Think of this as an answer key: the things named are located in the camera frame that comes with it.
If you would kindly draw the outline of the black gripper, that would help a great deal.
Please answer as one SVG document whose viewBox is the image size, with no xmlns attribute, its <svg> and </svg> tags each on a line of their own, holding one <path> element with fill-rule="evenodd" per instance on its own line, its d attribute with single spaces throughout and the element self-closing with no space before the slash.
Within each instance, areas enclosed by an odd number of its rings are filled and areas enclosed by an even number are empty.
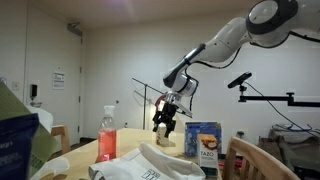
<svg viewBox="0 0 320 180">
<path fill-rule="evenodd" d="M 176 105 L 165 102 L 162 109 L 159 109 L 160 102 L 166 99 L 167 94 L 162 94 L 158 97 L 155 103 L 156 111 L 153 117 L 153 132 L 158 130 L 160 123 L 166 123 L 166 132 L 164 137 L 168 138 L 169 134 L 175 129 L 176 122 L 173 117 L 176 114 L 178 107 Z"/>
</svg>

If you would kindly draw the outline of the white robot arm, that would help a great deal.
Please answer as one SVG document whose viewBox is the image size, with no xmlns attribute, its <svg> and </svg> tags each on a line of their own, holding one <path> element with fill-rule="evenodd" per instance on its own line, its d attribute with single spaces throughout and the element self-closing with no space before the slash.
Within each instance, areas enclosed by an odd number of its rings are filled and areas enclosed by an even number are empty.
<svg viewBox="0 0 320 180">
<path fill-rule="evenodd" d="M 153 117 L 154 126 L 163 123 L 166 132 L 171 133 L 177 110 L 192 115 L 181 104 L 181 98 L 192 98 L 199 85 L 198 80 L 187 74 L 192 64 L 224 69 L 233 63 L 243 44 L 275 48 L 302 29 L 317 32 L 319 19 L 320 0 L 261 0 L 247 16 L 229 21 L 210 41 L 199 44 L 164 75 L 163 83 L 170 91 L 164 94 L 163 109 Z"/>
</svg>

